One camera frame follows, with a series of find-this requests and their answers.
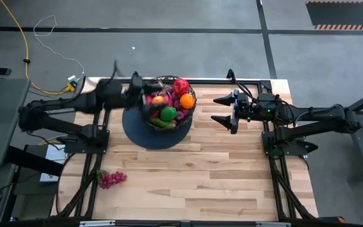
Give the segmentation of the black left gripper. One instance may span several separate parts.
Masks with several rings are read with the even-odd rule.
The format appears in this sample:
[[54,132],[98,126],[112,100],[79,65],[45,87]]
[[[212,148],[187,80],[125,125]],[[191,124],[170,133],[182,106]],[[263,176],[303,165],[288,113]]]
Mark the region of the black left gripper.
[[[127,90],[127,101],[130,106],[141,106],[144,104],[144,91],[161,91],[164,88],[162,82],[144,81],[142,77],[137,80],[131,80]],[[151,117],[155,112],[161,111],[166,107],[166,103],[143,105],[141,115]]]

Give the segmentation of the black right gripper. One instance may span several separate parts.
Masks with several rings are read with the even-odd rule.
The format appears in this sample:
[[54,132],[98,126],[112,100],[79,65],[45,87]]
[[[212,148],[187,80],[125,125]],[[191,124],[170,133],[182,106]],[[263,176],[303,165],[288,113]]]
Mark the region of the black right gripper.
[[233,106],[232,115],[217,116],[211,115],[211,119],[223,125],[227,130],[231,130],[231,134],[236,134],[238,131],[239,119],[251,121],[251,115],[253,113],[253,103],[248,101],[248,96],[245,93],[240,93],[238,90],[230,92],[225,97],[213,99],[214,103]]

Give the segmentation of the red orange mango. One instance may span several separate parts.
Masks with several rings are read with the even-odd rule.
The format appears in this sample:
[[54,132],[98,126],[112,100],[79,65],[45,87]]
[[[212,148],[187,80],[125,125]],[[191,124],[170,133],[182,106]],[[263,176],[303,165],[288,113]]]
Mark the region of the red orange mango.
[[[151,99],[151,104],[163,104],[163,103],[166,103],[163,96],[155,96],[154,98]],[[158,110],[155,110],[151,114],[151,118],[157,117],[158,114],[159,114],[159,111]]]

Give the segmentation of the pink dragon fruit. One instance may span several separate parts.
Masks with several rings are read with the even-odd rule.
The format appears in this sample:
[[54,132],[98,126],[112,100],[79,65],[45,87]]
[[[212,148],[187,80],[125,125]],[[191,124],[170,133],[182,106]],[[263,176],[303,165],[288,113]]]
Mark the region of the pink dragon fruit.
[[154,98],[155,96],[163,96],[167,105],[169,107],[173,106],[173,99],[172,99],[170,93],[168,93],[166,91],[160,91],[160,92],[152,93],[150,95],[146,95],[146,103],[151,104],[151,99]]

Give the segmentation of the green lime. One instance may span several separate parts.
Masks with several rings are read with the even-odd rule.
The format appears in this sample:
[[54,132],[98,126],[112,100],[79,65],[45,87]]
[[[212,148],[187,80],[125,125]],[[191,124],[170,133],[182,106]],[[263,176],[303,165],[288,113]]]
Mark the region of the green lime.
[[160,118],[163,121],[170,122],[177,116],[177,109],[175,107],[165,107],[162,109]]

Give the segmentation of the green cucumber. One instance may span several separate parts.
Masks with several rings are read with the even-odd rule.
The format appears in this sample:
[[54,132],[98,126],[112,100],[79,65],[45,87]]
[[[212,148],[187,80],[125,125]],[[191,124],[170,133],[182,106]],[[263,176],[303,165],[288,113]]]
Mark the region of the green cucumber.
[[156,127],[159,127],[161,129],[165,129],[165,130],[173,130],[176,127],[176,124],[174,124],[172,122],[163,121],[157,117],[152,118],[150,123],[152,123]]

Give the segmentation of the red apple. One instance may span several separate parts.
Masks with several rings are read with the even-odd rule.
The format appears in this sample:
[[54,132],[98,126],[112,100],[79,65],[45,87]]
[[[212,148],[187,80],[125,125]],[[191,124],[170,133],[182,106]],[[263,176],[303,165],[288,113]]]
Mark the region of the red apple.
[[188,81],[184,80],[184,79],[177,79],[174,83],[173,83],[173,91],[178,95],[178,96],[182,96],[185,93],[188,93],[190,89],[190,85],[188,83]]

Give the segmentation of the orange fruit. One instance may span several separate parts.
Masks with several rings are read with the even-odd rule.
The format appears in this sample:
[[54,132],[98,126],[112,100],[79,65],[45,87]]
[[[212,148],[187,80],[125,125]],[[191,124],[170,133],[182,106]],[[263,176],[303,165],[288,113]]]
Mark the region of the orange fruit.
[[195,106],[195,98],[190,93],[185,93],[180,97],[180,105],[184,109],[191,109]]

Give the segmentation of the dark round mat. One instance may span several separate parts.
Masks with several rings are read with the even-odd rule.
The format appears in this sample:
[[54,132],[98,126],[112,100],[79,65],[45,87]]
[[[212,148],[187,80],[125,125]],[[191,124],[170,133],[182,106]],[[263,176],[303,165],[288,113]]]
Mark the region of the dark round mat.
[[125,135],[136,145],[146,149],[167,149],[183,141],[187,136],[192,121],[171,131],[157,130],[143,122],[137,109],[124,110],[122,127]]

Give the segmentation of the purple grape bunch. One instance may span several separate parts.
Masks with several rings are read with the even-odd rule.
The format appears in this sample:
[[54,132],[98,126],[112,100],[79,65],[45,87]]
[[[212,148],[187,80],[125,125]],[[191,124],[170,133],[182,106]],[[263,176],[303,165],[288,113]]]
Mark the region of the purple grape bunch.
[[102,189],[109,189],[112,185],[126,181],[127,175],[122,172],[110,173],[98,170],[96,179]]

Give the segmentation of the white box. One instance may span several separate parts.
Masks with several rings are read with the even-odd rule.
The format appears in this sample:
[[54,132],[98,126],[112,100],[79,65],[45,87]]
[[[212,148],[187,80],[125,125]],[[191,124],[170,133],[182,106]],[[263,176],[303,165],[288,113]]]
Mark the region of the white box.
[[[57,144],[55,146],[48,145],[47,146],[47,152],[45,155],[45,158],[51,161],[54,161],[58,164],[64,164],[66,158],[68,157],[68,154],[64,152],[65,146],[62,144]],[[52,183],[58,181],[58,176],[50,175],[47,173],[42,173],[40,175],[40,182],[41,183]]]

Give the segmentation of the black desk beam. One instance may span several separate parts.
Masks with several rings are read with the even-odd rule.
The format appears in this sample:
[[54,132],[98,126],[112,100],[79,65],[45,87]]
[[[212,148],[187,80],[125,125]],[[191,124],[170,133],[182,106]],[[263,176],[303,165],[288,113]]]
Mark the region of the black desk beam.
[[56,163],[14,146],[8,148],[4,162],[58,177],[64,168],[63,164]]

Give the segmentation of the dark hazard-striped floor mat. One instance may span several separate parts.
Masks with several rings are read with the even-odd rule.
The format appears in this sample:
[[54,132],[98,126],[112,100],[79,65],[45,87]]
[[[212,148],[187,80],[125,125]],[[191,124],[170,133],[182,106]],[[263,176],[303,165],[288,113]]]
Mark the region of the dark hazard-striped floor mat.
[[317,30],[363,30],[363,1],[307,1]]

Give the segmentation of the black aluminium table frame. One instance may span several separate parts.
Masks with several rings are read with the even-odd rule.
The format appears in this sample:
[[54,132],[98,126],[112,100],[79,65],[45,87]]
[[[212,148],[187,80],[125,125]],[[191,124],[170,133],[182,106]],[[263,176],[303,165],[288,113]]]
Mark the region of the black aluminium table frame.
[[260,226],[279,222],[277,211],[292,210],[284,193],[276,203],[270,160],[262,149],[261,122],[239,123],[232,135],[211,119],[229,115],[231,109],[214,103],[235,89],[228,79],[192,78],[197,97],[190,130],[175,146],[153,150],[134,144],[122,126],[122,111],[108,120],[110,139],[102,156],[75,154],[59,182],[58,206],[62,211],[94,167],[125,173],[127,179],[109,189],[90,186],[74,214],[91,214],[116,227],[128,221],[155,220],[175,225],[245,224]]

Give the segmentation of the silver metal bracket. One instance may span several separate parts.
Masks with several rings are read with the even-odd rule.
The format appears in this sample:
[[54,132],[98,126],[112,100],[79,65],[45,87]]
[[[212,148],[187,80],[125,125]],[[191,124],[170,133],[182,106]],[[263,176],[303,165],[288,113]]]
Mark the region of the silver metal bracket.
[[290,223],[281,222],[256,222],[256,227],[291,227]]
[[115,220],[93,220],[81,221],[79,227],[112,227],[115,226]]

